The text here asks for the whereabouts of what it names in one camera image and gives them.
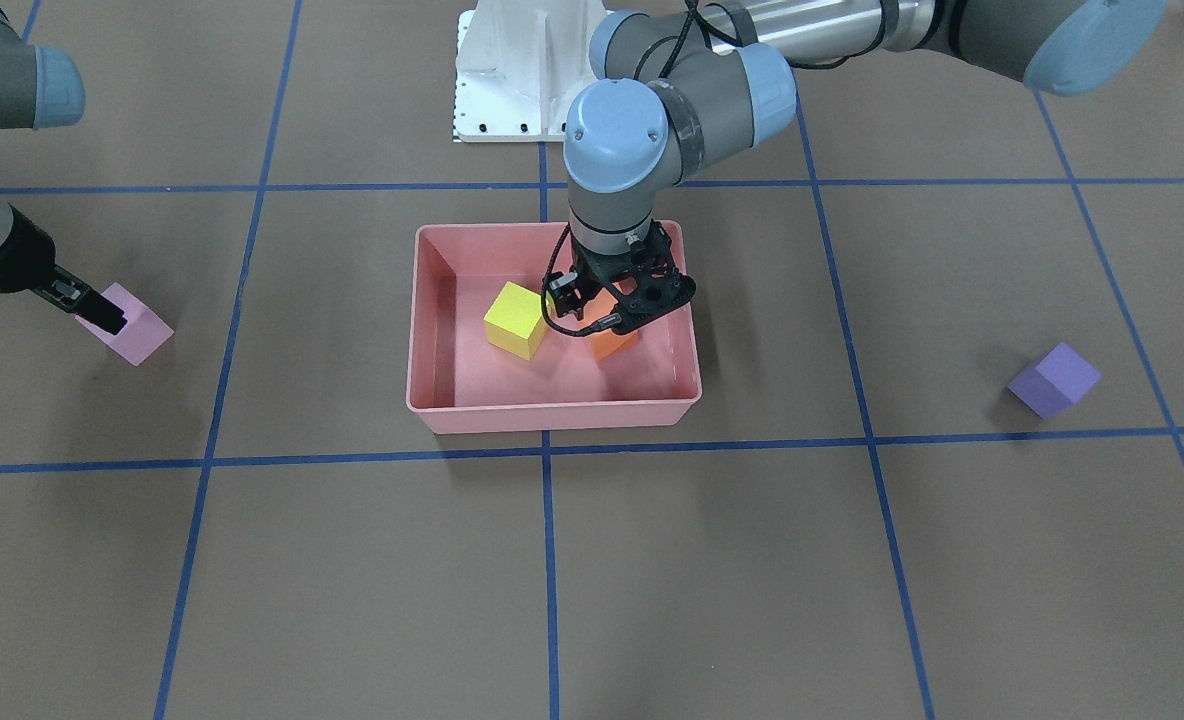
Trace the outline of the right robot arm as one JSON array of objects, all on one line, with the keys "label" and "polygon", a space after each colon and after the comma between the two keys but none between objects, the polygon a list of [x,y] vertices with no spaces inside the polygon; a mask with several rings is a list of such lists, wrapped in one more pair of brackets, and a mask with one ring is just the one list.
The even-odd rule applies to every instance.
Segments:
[{"label": "right robot arm", "polygon": [[[86,85],[66,50],[38,44],[0,4],[0,135],[49,131],[84,118]],[[126,310],[62,268],[51,233],[0,191],[0,296],[34,292],[49,306],[117,334]]]}]

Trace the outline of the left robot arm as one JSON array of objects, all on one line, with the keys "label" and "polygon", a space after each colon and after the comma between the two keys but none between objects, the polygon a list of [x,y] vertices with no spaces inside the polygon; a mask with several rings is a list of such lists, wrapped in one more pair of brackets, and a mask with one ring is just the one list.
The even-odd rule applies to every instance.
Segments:
[{"label": "left robot arm", "polygon": [[623,9],[588,41],[596,82],[564,124],[570,220],[546,270],[541,311],[583,319],[578,336],[628,334],[687,306],[682,274],[654,214],[657,193],[753,149],[796,118],[796,72],[886,50],[929,50],[1043,94],[1077,96],[1139,54],[1163,1],[689,1],[683,13]]}]

